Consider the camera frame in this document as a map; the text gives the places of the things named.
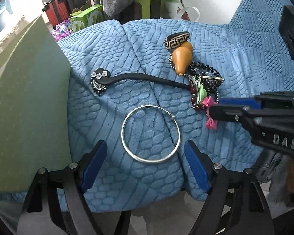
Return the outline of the silver bangle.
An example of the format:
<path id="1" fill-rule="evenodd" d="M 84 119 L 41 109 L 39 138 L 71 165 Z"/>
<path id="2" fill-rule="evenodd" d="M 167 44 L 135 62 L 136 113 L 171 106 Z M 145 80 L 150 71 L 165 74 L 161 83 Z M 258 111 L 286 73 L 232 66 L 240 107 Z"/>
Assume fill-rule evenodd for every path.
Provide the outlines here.
<path id="1" fill-rule="evenodd" d="M 133 160 L 155 165 L 177 154 L 181 131 L 171 112 L 156 105 L 140 105 L 124 118 L 120 140 Z"/>

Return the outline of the orange gourd pendant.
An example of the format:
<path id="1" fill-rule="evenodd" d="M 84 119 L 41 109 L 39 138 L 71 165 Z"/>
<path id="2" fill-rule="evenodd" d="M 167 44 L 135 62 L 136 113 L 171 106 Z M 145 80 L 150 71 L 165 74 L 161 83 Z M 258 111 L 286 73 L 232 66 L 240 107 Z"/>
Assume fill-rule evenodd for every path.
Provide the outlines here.
<path id="1" fill-rule="evenodd" d="M 193 60 L 193 46 L 190 42 L 185 41 L 179 47 L 175 48 L 171 55 L 175 72 L 178 76 L 183 76 L 186 69 Z"/>

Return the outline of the green cardboard box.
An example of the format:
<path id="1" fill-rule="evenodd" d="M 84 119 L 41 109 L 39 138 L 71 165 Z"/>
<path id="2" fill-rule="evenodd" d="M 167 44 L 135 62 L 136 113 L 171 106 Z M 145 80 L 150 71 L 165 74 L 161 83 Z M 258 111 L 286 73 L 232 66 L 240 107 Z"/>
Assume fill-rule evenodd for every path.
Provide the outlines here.
<path id="1" fill-rule="evenodd" d="M 39 168 L 64 168 L 70 63 L 42 18 L 0 54 L 0 193 L 29 188 Z"/>

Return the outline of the person's grey trouser leg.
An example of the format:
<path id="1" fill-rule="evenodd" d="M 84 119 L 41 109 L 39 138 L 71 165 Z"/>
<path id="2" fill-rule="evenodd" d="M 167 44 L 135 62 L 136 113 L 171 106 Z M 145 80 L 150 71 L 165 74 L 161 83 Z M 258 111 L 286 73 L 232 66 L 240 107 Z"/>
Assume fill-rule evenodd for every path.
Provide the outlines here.
<path id="1" fill-rule="evenodd" d="M 272 218 L 294 209 L 294 194 L 286 186 L 290 159 L 294 158 L 273 150 L 264 150 L 252 166 L 259 183 L 270 183 L 266 199 Z"/>

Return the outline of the blue textured sofa cover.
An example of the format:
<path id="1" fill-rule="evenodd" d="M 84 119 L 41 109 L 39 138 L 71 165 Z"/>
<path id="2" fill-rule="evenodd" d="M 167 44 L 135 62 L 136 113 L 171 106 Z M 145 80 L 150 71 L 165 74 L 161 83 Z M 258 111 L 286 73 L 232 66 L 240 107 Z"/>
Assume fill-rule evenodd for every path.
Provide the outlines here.
<path id="1" fill-rule="evenodd" d="M 146 81 L 122 81 L 102 95 L 91 86 L 91 73 L 146 73 L 186 83 L 170 68 L 166 36 L 189 31 L 194 59 L 216 69 L 225 81 L 221 97 L 246 98 L 261 92 L 294 91 L 294 61 L 278 25 L 290 0 L 242 0 L 228 24 L 179 20 L 109 20 L 56 42 L 70 63 L 68 139 L 70 161 L 79 161 L 97 141 L 108 153 L 93 186 L 85 193 L 92 212 L 133 210 L 164 200 L 180 189 L 196 200 L 206 198 L 195 182 L 184 150 L 169 161 L 148 165 L 124 150 L 120 130 L 126 115 L 140 105 L 160 106 L 176 116 L 182 141 L 193 140 L 214 162 L 234 171 L 251 167 L 262 148 L 251 143 L 241 125 L 219 123 L 207 129 L 205 112 L 191 107 L 187 90 Z M 27 190 L 0 193 L 0 201 L 22 203 Z"/>

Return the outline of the black gold patterned bangle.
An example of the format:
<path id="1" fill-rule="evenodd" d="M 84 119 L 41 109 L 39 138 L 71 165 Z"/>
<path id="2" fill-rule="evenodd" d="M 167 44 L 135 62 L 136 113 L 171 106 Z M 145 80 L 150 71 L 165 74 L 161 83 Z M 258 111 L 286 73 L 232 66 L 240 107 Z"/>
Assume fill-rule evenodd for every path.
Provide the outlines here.
<path id="1" fill-rule="evenodd" d="M 190 33 L 188 31 L 177 32 L 167 36 L 164 40 L 166 49 L 175 49 L 188 41 Z"/>

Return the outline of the floral rolled mat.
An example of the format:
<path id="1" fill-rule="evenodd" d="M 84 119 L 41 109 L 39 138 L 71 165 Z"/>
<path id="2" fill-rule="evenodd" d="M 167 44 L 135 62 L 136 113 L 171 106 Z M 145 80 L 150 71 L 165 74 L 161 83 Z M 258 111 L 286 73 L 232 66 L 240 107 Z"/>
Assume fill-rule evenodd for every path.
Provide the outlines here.
<path id="1" fill-rule="evenodd" d="M 182 19 L 182 20 L 189 20 L 189 15 L 187 12 L 184 12 L 183 15 L 180 17 L 177 16 L 180 10 L 184 8 L 182 0 L 163 0 L 164 1 L 164 12 L 163 16 L 169 19 Z"/>

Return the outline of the purple patterned cloth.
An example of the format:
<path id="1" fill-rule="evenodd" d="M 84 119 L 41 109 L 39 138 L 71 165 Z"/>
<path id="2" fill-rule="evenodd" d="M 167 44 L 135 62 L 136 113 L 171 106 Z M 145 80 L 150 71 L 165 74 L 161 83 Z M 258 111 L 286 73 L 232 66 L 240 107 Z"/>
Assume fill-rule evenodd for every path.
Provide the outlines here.
<path id="1" fill-rule="evenodd" d="M 58 25 L 56 25 L 56 28 L 54 30 L 50 30 L 50 34 L 53 36 L 56 42 L 71 35 L 70 21 L 64 20 L 62 23 L 59 23 Z"/>

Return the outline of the green patterned carton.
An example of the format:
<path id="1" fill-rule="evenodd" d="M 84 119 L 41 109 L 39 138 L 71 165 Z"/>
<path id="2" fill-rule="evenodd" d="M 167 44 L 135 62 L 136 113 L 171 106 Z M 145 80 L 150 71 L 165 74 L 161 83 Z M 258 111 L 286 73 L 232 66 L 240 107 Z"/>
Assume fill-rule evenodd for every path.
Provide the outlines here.
<path id="1" fill-rule="evenodd" d="M 72 33 L 105 20 L 103 5 L 96 4 L 85 10 L 76 11 L 69 15 L 70 30 Z"/>

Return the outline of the green plastic stool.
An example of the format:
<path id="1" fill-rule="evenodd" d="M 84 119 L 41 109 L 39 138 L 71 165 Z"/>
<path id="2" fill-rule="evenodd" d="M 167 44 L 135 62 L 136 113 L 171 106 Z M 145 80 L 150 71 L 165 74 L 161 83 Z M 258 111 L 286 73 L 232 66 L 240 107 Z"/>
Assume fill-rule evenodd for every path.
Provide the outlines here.
<path id="1" fill-rule="evenodd" d="M 163 0 L 135 0 L 134 19 L 159 19 L 163 6 Z"/>

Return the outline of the red suitcase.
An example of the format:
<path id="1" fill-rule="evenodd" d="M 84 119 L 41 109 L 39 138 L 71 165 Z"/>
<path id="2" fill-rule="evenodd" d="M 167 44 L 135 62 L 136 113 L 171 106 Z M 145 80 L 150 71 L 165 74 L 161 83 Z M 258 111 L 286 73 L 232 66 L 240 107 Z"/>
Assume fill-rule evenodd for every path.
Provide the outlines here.
<path id="1" fill-rule="evenodd" d="M 66 0 L 54 0 L 47 3 L 42 9 L 53 28 L 69 18 Z"/>

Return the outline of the white lace-covered table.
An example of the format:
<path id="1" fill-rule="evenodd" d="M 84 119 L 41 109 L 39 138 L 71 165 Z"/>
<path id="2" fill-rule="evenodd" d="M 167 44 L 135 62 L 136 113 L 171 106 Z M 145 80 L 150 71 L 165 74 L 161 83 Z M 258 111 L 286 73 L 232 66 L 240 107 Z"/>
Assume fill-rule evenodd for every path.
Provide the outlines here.
<path id="1" fill-rule="evenodd" d="M 0 32 L 0 54 L 28 24 L 28 20 L 23 16 L 17 20 L 12 20 L 4 27 Z"/>

